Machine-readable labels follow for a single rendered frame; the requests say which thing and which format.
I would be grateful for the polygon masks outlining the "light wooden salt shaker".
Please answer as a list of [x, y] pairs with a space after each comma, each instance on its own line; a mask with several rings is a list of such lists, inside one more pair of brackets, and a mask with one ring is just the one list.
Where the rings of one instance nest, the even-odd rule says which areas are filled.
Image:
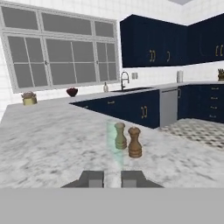
[[115, 137], [115, 147], [118, 150], [124, 150], [127, 147], [127, 139], [124, 136], [125, 124], [123, 122], [118, 122], [115, 124], [116, 137]]

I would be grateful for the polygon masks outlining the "navy wall cupboards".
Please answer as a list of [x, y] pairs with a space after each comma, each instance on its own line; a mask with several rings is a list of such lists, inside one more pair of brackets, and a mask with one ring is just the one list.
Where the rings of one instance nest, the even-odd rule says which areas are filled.
[[130, 15], [120, 22], [124, 67], [175, 67], [224, 60], [224, 13], [182, 25]]

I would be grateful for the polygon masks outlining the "navy base cupboards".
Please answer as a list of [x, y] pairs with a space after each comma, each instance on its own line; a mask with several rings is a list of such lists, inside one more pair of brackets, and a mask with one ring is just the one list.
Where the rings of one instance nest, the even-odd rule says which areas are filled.
[[[224, 123], [224, 83], [187, 84], [178, 89], [178, 120], [194, 118]], [[148, 128], [160, 126], [160, 90], [72, 102], [72, 105]]]

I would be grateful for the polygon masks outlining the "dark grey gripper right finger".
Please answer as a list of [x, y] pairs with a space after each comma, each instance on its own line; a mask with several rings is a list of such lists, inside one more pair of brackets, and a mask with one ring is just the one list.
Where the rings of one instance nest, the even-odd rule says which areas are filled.
[[163, 188], [162, 185], [148, 180], [142, 171], [121, 171], [122, 188]]

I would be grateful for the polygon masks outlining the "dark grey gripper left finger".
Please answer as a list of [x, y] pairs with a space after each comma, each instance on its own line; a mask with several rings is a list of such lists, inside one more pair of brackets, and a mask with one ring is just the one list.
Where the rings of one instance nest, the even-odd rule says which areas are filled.
[[63, 188], [103, 188], [104, 171], [83, 171], [79, 179], [63, 185]]

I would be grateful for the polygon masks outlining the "brown wooden pepper mill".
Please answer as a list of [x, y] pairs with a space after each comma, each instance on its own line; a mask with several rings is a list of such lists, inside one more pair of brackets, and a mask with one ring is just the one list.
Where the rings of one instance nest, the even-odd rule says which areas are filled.
[[140, 158], [142, 156], [142, 145], [139, 143], [138, 138], [141, 130], [138, 127], [132, 127], [128, 130], [130, 136], [129, 143], [129, 156], [131, 158]]

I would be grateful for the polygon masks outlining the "dark red bowl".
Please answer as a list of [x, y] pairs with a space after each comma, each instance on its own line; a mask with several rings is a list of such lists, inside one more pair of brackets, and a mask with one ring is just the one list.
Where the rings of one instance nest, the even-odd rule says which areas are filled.
[[78, 94], [78, 89], [75, 87], [70, 87], [66, 90], [66, 93], [71, 97], [75, 97]]

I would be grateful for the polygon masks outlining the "large grey window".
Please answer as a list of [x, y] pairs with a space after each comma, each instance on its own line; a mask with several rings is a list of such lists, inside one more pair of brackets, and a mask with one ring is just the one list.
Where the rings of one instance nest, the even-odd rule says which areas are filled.
[[15, 93], [119, 80], [114, 20], [0, 0], [0, 35]]

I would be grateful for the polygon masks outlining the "yellow pot with plant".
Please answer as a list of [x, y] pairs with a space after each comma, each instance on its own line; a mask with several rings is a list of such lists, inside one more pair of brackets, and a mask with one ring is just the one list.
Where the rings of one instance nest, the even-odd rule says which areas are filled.
[[33, 105], [37, 103], [37, 95], [33, 93], [32, 91], [22, 93], [21, 97], [23, 100], [23, 104], [25, 106]]

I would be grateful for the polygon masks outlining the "steel dishwasher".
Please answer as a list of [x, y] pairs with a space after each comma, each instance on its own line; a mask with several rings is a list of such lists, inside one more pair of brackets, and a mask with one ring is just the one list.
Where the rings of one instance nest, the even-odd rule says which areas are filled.
[[178, 89], [160, 90], [160, 126], [165, 127], [178, 120]]

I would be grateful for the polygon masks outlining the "clear glass cup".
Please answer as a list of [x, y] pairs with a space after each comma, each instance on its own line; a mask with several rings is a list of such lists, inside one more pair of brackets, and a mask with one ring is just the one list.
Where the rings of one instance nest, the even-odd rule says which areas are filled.
[[116, 128], [115, 122], [107, 120], [107, 147], [110, 152], [113, 162], [121, 169], [123, 167], [123, 152], [116, 148]]

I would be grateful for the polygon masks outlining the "black sink with tap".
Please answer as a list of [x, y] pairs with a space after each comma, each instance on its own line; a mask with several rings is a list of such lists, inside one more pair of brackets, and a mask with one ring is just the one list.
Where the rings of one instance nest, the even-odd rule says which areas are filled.
[[123, 71], [121, 76], [121, 86], [119, 89], [116, 90], [117, 93], [125, 93], [130, 91], [137, 91], [141, 89], [147, 89], [147, 87], [132, 87], [130, 85], [130, 81], [132, 80], [131, 74], [126, 71]]

